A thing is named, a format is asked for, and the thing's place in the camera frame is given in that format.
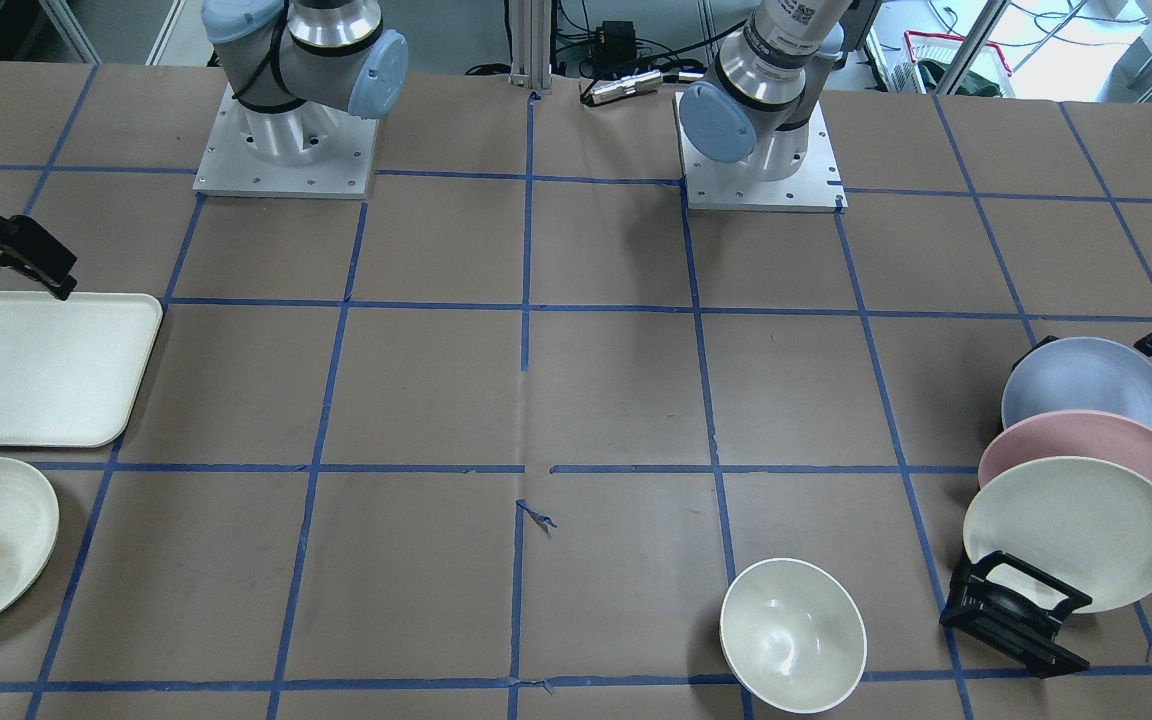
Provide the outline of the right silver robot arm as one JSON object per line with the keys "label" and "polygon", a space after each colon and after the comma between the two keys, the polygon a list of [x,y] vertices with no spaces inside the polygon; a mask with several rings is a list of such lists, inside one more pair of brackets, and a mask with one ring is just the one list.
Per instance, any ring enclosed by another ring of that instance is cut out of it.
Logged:
{"label": "right silver robot arm", "polygon": [[[200,20],[227,74],[196,170],[209,197],[362,200],[378,124],[397,103],[410,46],[376,1],[206,1]],[[0,215],[0,266],[55,300],[76,255],[41,223]]]}

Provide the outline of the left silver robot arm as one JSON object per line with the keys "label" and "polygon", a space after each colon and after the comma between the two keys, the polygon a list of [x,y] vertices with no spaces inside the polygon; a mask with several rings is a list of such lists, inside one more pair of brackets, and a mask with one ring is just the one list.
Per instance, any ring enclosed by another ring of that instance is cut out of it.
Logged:
{"label": "left silver robot arm", "polygon": [[[881,118],[869,128],[895,132],[879,143],[833,138],[820,109],[823,88],[841,58],[838,1],[763,1],[718,38],[717,60],[675,97],[680,154],[698,304],[719,314],[842,314],[838,283],[849,278],[844,256],[823,260],[824,225],[846,214],[849,191],[838,177],[838,150],[869,150],[874,162],[919,162],[905,150],[941,129],[931,159],[955,161],[960,190],[933,187],[861,188],[863,199],[1064,202],[1092,204],[1087,194],[1044,194],[1039,169],[1021,167],[1030,141],[1053,135],[1060,104],[1049,100],[969,100],[929,96],[946,118],[914,126]],[[1009,195],[1011,179],[1025,191]]]}

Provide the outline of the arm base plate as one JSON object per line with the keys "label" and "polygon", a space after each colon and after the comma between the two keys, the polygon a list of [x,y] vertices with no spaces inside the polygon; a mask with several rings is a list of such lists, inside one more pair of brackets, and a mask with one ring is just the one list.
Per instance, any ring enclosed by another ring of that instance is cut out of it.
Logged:
{"label": "arm base plate", "polygon": [[379,120],[316,103],[285,113],[256,113],[223,88],[194,191],[252,199],[365,200],[379,128]]}
{"label": "arm base plate", "polygon": [[740,162],[710,160],[687,138],[681,119],[676,124],[689,209],[836,213],[849,205],[820,105],[808,126],[759,143]]}

